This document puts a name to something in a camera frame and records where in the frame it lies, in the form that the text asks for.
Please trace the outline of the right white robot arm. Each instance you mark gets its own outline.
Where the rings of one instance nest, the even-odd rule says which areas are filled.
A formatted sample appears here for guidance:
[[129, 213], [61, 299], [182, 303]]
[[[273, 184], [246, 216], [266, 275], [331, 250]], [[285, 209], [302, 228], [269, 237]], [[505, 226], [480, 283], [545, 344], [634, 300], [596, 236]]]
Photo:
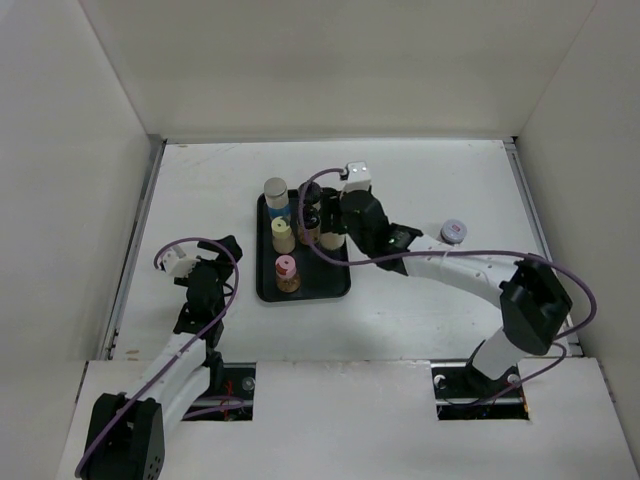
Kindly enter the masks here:
[[547, 354], [573, 306], [538, 256], [457, 250], [419, 229], [390, 222], [365, 190], [334, 194], [325, 207], [331, 231], [348, 235], [378, 268], [457, 288], [500, 311], [501, 327], [473, 351], [463, 373], [475, 395], [489, 394], [524, 357]]

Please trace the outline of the yellow cap spice bottle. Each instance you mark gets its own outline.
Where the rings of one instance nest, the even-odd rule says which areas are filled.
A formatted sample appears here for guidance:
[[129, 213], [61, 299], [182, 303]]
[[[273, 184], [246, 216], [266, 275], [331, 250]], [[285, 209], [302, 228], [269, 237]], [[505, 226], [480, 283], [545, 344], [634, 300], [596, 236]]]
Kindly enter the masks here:
[[272, 246], [280, 255], [291, 254], [296, 246], [296, 239], [289, 221], [282, 216], [271, 221]]

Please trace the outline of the white lid red label jar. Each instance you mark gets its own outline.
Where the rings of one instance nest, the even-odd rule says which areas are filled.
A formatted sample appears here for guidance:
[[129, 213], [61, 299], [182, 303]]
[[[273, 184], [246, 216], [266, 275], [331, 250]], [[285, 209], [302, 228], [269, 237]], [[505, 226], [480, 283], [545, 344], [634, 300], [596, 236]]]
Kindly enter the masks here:
[[449, 245], [460, 245], [468, 234], [467, 226], [458, 219], [447, 219], [443, 222], [439, 236]]

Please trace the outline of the black knob cap bottle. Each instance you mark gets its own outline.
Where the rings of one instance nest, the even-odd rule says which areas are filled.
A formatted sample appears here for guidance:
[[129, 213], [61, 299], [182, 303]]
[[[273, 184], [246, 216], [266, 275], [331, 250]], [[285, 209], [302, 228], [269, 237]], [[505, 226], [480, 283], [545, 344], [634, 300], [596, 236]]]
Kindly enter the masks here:
[[319, 210], [321, 208], [322, 201], [322, 187], [316, 182], [303, 182], [299, 188], [299, 199], [305, 206], [312, 206]]

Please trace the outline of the pink cap spice bottle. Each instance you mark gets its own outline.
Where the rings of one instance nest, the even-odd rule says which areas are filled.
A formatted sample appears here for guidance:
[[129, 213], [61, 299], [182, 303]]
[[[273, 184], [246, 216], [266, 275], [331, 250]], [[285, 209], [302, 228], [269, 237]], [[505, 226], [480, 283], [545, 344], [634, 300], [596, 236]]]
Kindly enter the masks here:
[[301, 287], [296, 260], [291, 255], [280, 255], [275, 260], [276, 287], [283, 293], [294, 293]]

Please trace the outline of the tall blue label bottle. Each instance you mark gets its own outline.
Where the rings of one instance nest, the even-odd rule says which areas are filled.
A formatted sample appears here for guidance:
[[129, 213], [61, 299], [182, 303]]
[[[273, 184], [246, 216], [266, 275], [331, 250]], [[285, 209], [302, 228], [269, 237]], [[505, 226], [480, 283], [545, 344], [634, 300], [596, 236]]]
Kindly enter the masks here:
[[265, 181], [263, 190], [270, 219], [273, 220], [277, 217], [282, 217], [290, 222], [290, 200], [285, 180], [280, 177], [269, 178]]

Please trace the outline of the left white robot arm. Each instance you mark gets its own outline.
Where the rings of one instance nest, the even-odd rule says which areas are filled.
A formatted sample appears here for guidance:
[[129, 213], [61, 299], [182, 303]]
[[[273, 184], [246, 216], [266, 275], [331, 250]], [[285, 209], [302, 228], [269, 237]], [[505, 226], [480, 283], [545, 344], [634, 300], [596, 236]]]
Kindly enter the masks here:
[[193, 241], [215, 258], [189, 257], [173, 241], [153, 259], [155, 268], [185, 287], [186, 301], [164, 349], [132, 387], [95, 401], [74, 472], [78, 479], [158, 478], [168, 433], [199, 396], [210, 399], [223, 390], [216, 347], [238, 292], [243, 251], [232, 235]]

